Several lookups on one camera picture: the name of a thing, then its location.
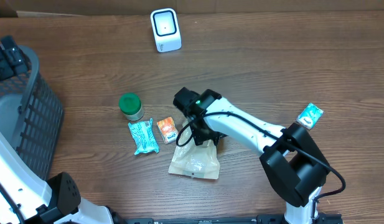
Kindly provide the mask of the beige plastic pouch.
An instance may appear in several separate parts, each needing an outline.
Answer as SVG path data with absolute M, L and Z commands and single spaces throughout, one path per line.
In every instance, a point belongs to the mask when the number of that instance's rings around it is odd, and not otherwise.
M 212 140 L 196 146 L 193 139 L 185 146 L 177 146 L 168 173 L 217 180 L 220 173 L 217 147 Z

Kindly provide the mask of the orange tissue pack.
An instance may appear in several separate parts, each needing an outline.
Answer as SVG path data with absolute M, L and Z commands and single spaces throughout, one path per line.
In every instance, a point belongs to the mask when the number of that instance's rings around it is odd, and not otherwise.
M 178 137 L 178 130 L 172 117 L 157 122 L 157 127 L 165 144 L 174 142 Z

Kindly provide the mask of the green snack packet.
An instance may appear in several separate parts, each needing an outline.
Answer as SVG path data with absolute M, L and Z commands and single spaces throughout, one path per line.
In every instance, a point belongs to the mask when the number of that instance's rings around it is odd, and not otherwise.
M 128 123 L 130 133 L 136 143 L 134 155 L 148 154 L 150 152 L 159 152 L 159 146 L 153 134 L 153 119 L 140 121 L 137 123 Z

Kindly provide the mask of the green capped bottle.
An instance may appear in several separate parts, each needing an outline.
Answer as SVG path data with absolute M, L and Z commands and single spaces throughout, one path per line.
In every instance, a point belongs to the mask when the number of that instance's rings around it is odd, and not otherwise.
M 130 121 L 140 120 L 144 115 L 143 104 L 135 93 L 125 93 L 120 99 L 118 106 L 126 119 Z

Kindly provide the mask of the teal tissue pack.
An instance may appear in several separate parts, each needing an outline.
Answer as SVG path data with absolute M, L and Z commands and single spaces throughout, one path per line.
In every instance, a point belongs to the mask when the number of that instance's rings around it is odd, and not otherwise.
M 312 129 L 324 111 L 313 103 L 309 103 L 301 114 L 296 118 L 296 121 L 307 129 Z

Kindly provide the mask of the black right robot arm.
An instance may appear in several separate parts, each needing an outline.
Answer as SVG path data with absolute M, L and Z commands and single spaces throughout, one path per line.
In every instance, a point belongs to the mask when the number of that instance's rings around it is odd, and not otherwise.
M 202 94 L 182 88 L 174 106 L 187 118 L 183 128 L 199 146 L 218 144 L 229 136 L 256 152 L 274 191 L 286 202 L 287 223 L 315 223 L 314 198 L 329 174 L 329 163 L 307 130 L 298 123 L 288 128 L 262 121 L 232 105 L 221 94 Z

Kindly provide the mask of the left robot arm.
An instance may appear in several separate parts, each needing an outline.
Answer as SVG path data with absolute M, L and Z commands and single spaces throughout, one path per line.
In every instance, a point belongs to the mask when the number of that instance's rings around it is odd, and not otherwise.
M 1 223 L 123 223 L 83 198 L 68 173 L 50 176 L 63 119 L 37 54 L 10 35 L 0 39 Z

